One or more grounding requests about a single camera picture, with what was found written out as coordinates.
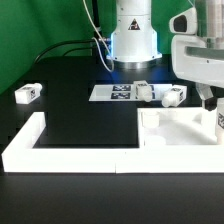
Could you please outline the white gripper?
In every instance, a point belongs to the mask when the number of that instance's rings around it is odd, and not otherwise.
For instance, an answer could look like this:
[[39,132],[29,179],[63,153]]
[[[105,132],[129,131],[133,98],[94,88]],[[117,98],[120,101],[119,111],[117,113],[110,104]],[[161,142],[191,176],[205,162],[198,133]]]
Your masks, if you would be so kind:
[[208,48],[206,42],[197,36],[175,35],[171,56],[175,75],[196,82],[202,107],[214,110],[217,99],[210,86],[224,88],[224,49]]

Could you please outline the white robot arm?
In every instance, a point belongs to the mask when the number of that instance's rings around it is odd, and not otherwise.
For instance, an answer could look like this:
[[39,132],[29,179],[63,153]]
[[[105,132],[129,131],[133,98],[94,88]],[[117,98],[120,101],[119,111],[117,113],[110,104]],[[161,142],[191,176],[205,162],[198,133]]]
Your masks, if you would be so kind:
[[[152,0],[116,0],[117,25],[111,34],[112,60],[129,69],[144,68],[161,57],[157,33],[151,25]],[[224,0],[194,0],[193,6],[169,21],[173,33],[172,67],[175,75],[196,84],[208,108],[224,107]]]

